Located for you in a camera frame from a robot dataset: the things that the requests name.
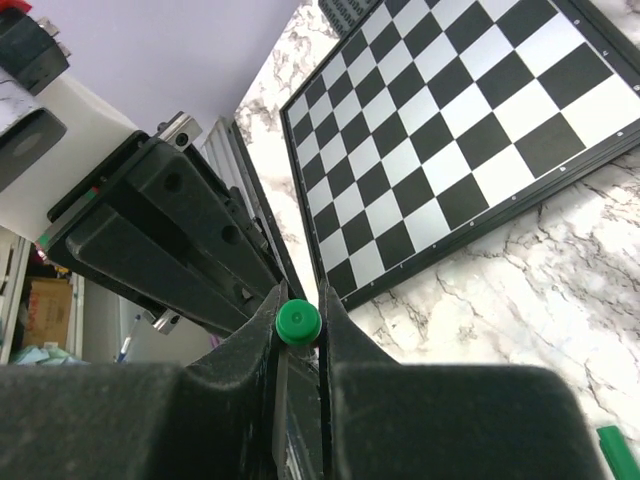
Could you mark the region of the white green whiteboard marker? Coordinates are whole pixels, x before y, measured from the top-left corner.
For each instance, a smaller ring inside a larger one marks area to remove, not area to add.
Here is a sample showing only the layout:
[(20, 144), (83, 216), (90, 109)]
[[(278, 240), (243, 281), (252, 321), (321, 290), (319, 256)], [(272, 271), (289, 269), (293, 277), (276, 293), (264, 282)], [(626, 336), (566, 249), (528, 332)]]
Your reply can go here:
[(306, 300), (284, 302), (275, 317), (278, 365), (272, 453), (280, 479), (322, 477), (318, 361), (321, 316)]

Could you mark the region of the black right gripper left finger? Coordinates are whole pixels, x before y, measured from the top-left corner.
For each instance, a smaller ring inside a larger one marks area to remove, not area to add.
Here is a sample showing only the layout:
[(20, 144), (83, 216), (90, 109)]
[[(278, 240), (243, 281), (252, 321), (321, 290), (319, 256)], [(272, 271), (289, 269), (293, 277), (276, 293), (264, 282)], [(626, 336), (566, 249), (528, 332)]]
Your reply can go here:
[(5, 366), (5, 479), (279, 479), (286, 377), (274, 330), (287, 288), (187, 366)]

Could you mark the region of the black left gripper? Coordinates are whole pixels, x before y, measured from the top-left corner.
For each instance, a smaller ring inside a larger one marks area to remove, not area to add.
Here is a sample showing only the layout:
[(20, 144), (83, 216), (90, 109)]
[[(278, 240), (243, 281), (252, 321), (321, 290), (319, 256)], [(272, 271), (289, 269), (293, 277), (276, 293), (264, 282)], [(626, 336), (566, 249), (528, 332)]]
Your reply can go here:
[(47, 259), (149, 310), (222, 335), (280, 270), (239, 190), (193, 146), (136, 131), (48, 214)]

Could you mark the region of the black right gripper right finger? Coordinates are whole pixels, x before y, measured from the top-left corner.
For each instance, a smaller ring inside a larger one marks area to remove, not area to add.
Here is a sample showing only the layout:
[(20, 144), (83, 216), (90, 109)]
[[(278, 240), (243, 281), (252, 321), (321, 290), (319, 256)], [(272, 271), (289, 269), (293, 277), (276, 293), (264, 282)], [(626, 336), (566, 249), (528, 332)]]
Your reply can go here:
[(402, 364), (319, 288), (323, 472), (329, 479), (601, 479), (579, 405), (555, 372)]

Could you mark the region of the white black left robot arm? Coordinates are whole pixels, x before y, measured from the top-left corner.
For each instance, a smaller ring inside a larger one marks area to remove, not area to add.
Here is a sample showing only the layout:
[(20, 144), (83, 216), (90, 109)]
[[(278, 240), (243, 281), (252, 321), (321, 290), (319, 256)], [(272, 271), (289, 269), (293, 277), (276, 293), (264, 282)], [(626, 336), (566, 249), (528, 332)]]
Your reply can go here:
[(147, 310), (229, 335), (282, 273), (185, 114), (147, 133), (69, 76), (54, 27), (1, 5), (1, 223)]

